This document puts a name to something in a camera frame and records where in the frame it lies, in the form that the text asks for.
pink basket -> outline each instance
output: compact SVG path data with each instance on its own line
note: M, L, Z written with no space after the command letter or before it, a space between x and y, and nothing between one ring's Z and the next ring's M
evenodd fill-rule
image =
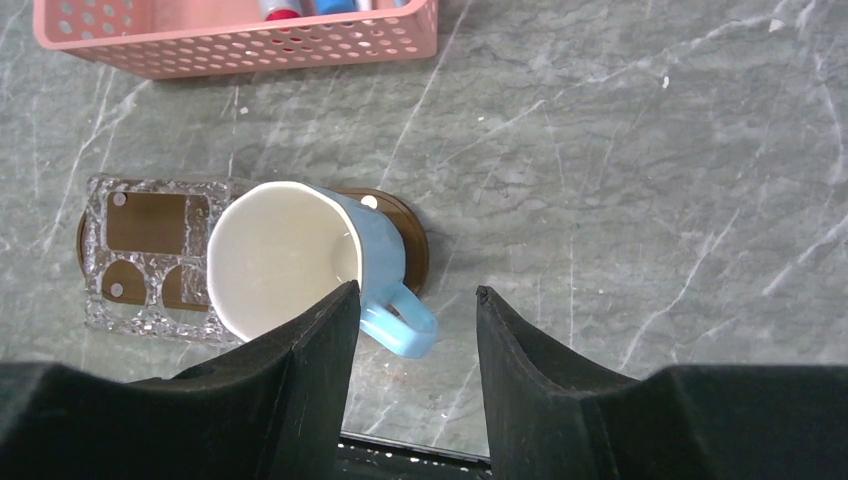
M312 6L304 2L304 14ZM436 54L438 0L263 22L257 0L35 0L44 48L145 78L197 77Z

brown tray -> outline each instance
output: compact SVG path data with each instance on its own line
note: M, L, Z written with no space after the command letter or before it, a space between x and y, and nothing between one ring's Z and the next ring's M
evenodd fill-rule
M404 285L416 295L421 293L430 266L430 248L424 227L415 213L400 199L369 188L337 188L333 191L360 201L371 195L377 199L377 210L386 215L400 232L406 249ZM180 254L185 235L185 196L168 194L124 193L120 208L108 202L106 242L117 250ZM77 259L83 270L85 214L77 232ZM178 310L206 311L209 305L182 301L180 269L165 279L162 297L165 307ZM120 284L123 293L116 297L107 285ZM103 297L115 303L144 305L146 292L141 273L128 262L109 266L103 278Z

light blue mug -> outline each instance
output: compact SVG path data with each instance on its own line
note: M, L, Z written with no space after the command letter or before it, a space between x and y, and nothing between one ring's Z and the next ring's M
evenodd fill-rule
M259 185L224 211L206 255L212 306L244 341L350 280L361 289L360 328L386 348L421 358L436 340L436 319L403 284L406 252L397 229L343 195L297 182Z

